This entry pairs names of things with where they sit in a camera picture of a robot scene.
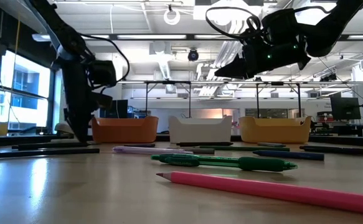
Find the wooden table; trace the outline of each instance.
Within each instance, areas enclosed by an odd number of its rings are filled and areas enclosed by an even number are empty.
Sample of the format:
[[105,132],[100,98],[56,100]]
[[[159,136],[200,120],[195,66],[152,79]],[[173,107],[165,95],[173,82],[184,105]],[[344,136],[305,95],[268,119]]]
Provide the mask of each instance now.
[[[95,147],[100,154],[0,159],[0,224],[363,223],[358,213],[173,184],[155,176],[181,170],[363,194],[363,157],[288,159],[299,169],[273,173],[175,167],[147,155],[112,154],[112,145]],[[299,145],[288,147],[299,151]],[[217,151],[216,156],[254,155]]]

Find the monitor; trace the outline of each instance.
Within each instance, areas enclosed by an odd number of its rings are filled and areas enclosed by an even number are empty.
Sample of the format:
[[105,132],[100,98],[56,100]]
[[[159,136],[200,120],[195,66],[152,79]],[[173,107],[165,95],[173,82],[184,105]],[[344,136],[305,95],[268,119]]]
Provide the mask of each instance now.
[[127,118],[128,100],[113,100],[111,108],[100,109],[100,118]]
[[361,119],[358,98],[332,97],[331,104],[335,120]]

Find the ceiling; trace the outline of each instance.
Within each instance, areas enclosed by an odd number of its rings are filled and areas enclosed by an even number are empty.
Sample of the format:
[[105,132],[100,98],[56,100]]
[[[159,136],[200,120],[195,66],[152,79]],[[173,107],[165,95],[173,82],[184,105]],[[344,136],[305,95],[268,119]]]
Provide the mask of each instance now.
[[[32,13],[24,6],[23,0],[0,0],[0,7],[17,17],[19,14],[21,21],[31,28],[44,33],[42,26],[37,22]],[[194,20],[192,10],[194,0],[183,1],[184,5],[173,4],[174,9],[182,10],[180,21],[176,25],[169,25],[164,21],[164,13],[167,9],[165,4],[161,6],[150,6],[149,4],[119,5],[113,7],[109,5],[80,4],[87,0],[58,0],[57,13],[69,25],[84,34],[214,34],[206,21]],[[308,0],[295,0],[294,6],[300,6]],[[285,6],[290,7],[290,0],[278,0],[276,6],[263,8],[263,12],[273,12]],[[230,26],[221,27],[223,30],[230,30]],[[363,10],[359,11],[353,20],[347,25],[345,34],[363,34]],[[116,50],[108,42],[87,41],[90,49],[97,53],[100,59],[112,60],[117,56]],[[170,70],[185,70],[196,72],[199,62],[189,62],[187,54],[190,49],[197,49],[199,60],[202,63],[211,63],[222,50],[224,41],[170,41],[171,52],[174,54],[173,60],[169,61]],[[149,56],[150,41],[116,41],[119,48],[125,53],[131,62],[131,73],[143,77],[153,76],[155,70],[159,70],[159,64],[151,60]],[[337,65],[337,74],[343,80],[350,78],[352,64],[363,59],[363,42],[338,42],[328,57],[322,58],[328,67]],[[302,71],[296,65],[278,68],[261,75],[266,80],[307,80],[313,74],[326,69],[320,59],[313,58]]]

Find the yellow basket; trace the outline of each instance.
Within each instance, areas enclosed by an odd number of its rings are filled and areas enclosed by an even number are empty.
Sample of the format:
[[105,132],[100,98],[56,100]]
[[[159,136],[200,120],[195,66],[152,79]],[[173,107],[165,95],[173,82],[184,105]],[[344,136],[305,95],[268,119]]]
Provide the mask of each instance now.
[[311,117],[254,118],[246,116],[239,118],[242,141],[249,143],[305,143],[310,134]]

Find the window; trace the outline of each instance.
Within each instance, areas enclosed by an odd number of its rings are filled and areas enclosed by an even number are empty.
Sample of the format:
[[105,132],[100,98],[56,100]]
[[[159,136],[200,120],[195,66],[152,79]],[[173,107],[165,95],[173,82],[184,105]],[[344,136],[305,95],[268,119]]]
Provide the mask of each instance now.
[[7,51],[0,85],[0,122],[15,130],[47,126],[49,68]]

